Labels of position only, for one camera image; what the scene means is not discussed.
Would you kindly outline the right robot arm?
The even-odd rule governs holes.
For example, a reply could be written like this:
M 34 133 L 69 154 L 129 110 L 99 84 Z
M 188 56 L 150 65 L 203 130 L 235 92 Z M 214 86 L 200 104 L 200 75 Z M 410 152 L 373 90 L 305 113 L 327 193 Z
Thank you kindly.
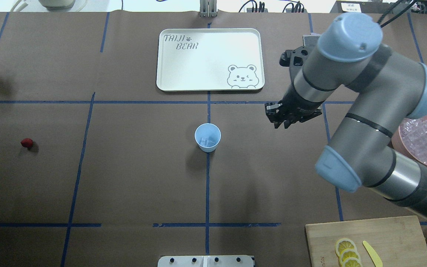
M 388 147 L 404 118 L 427 115 L 427 66 L 383 44 L 381 26 L 364 13 L 343 13 L 313 47 L 286 50 L 290 86 L 265 113 L 275 128 L 322 114 L 339 87 L 358 93 L 315 170 L 347 192 L 365 186 L 427 219 L 427 167 Z

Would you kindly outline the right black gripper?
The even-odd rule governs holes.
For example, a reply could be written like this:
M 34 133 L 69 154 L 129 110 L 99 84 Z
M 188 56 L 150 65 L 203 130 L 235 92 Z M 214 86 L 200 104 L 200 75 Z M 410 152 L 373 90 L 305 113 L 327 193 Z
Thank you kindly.
M 322 114 L 323 102 L 311 102 L 302 98 L 293 85 L 287 89 L 283 99 L 278 103 L 265 103 L 265 114 L 274 124 L 275 129 L 281 125 L 285 129 L 296 122 L 304 123 Z

